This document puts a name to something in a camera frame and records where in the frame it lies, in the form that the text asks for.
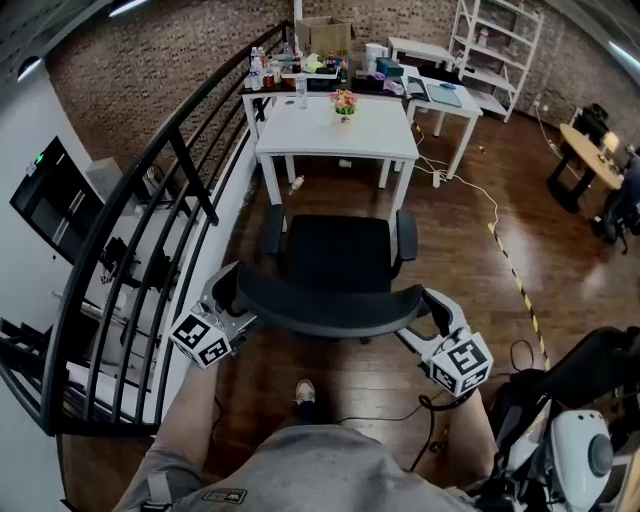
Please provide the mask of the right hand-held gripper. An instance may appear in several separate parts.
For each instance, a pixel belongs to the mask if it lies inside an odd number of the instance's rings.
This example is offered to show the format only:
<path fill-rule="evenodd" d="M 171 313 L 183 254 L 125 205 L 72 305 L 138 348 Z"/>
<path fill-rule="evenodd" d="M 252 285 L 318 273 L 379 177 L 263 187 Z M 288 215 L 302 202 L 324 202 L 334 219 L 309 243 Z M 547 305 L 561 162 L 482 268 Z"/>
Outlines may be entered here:
<path fill-rule="evenodd" d="M 450 297 L 424 287 L 422 300 L 440 335 L 427 338 L 409 327 L 394 335 L 420 356 L 426 375 L 452 396 L 473 392 L 488 379 L 494 362 L 483 337 L 469 329 L 462 308 Z"/>

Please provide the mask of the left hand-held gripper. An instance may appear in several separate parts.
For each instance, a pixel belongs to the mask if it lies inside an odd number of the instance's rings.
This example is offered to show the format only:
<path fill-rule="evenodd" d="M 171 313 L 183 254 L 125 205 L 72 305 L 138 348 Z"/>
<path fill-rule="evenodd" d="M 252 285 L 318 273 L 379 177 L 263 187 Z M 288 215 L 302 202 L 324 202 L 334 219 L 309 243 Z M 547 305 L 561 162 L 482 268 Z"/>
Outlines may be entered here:
<path fill-rule="evenodd" d="M 247 339 L 257 317 L 236 312 L 239 261 L 222 267 L 205 283 L 201 300 L 172 323 L 169 337 L 181 353 L 206 369 L 231 356 Z"/>

